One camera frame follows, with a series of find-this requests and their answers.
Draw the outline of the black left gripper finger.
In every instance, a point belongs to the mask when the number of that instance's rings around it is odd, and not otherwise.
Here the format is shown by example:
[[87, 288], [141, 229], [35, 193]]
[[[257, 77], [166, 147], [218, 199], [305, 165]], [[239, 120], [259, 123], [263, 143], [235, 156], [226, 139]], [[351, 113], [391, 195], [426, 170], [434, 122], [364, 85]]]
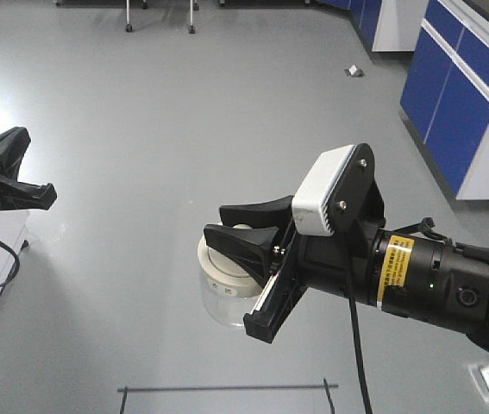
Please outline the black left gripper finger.
[[0, 179], [0, 210], [48, 210], [57, 199], [53, 184]]
[[0, 134], [0, 173], [17, 179], [31, 139], [25, 127], [14, 127]]

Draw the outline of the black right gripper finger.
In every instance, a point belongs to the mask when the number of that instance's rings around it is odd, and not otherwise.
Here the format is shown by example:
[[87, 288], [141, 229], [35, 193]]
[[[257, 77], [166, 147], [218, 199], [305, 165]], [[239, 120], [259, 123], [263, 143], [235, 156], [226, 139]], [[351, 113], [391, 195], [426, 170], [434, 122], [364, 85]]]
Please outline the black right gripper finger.
[[279, 229], [241, 229], [220, 224], [204, 227], [206, 245], [234, 261], [252, 276], [268, 276]]
[[252, 229], [276, 227], [278, 235], [288, 235], [294, 232], [292, 220], [293, 196], [286, 196], [258, 204], [222, 205], [219, 207], [223, 229], [220, 234], [236, 235], [232, 230], [235, 225], [246, 224]]

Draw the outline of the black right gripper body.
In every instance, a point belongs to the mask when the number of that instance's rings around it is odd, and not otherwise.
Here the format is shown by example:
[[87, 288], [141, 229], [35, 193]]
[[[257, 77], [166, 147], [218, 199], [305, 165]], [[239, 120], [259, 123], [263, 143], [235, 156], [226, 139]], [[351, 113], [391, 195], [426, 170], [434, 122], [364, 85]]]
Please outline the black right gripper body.
[[295, 234], [265, 302], [244, 316], [246, 334], [273, 342], [309, 288], [342, 298], [352, 292], [357, 302], [373, 305], [375, 244], [385, 224], [384, 201], [378, 185], [372, 183], [347, 232], [331, 237]]

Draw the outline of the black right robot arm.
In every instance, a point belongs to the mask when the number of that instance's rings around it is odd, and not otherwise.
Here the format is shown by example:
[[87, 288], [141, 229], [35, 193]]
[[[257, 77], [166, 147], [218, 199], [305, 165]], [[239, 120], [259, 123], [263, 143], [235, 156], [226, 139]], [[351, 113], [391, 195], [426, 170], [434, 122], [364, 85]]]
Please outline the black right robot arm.
[[489, 352], [489, 248], [454, 244], [430, 224], [387, 230], [375, 183], [329, 198], [329, 236], [299, 229], [291, 204], [224, 205], [204, 228], [206, 244], [262, 288], [263, 303], [243, 318], [249, 336], [272, 342], [313, 288], [460, 332]]

